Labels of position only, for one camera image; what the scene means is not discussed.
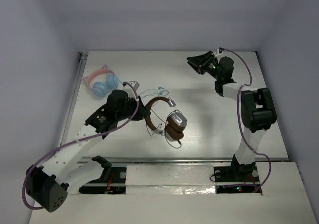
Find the brown silver headphones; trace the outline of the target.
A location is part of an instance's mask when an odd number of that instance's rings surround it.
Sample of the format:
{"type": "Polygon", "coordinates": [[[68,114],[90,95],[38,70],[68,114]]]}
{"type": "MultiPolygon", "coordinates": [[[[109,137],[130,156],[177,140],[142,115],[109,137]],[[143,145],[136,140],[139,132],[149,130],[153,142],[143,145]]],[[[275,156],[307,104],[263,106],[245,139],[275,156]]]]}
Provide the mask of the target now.
{"type": "Polygon", "coordinates": [[[145,107],[151,111],[152,105],[157,101],[168,103],[170,107],[174,108],[174,111],[167,117],[164,130],[160,130],[154,126],[151,116],[145,118],[146,126],[155,134],[164,135],[168,141],[181,144],[181,140],[184,138],[183,132],[187,127],[186,117],[176,108],[175,101],[167,97],[154,97],[147,102],[145,107]]]}

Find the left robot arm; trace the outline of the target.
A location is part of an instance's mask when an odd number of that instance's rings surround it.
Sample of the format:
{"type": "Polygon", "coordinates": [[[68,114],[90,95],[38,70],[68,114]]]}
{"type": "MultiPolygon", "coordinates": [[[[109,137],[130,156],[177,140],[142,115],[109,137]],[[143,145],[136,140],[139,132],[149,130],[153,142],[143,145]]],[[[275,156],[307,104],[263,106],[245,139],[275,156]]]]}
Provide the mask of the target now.
{"type": "Polygon", "coordinates": [[[148,116],[150,110],[140,96],[130,97],[124,90],[113,90],[106,103],[85,120],[69,143],[48,152],[27,169],[22,187],[24,204],[32,210],[53,212],[69,194],[78,194],[84,184],[94,180],[108,181],[112,164],[102,156],[92,157],[80,167],[77,167],[78,162],[110,133],[148,116]]]}

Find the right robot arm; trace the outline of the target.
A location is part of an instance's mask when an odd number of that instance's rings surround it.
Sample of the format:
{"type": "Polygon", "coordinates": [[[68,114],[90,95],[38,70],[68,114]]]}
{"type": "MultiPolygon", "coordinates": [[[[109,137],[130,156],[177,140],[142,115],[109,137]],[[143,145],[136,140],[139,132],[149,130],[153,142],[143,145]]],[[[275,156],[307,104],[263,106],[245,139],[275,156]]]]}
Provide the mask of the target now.
{"type": "Polygon", "coordinates": [[[221,171],[221,177],[241,181],[255,167],[258,148],[267,130],[277,121],[271,92],[268,88],[250,89],[251,82],[234,81],[234,61],[223,54],[209,51],[203,55],[188,57],[188,64],[200,75],[208,73],[215,79],[215,91],[220,96],[236,101],[237,120],[241,135],[239,148],[231,164],[221,171]]]}

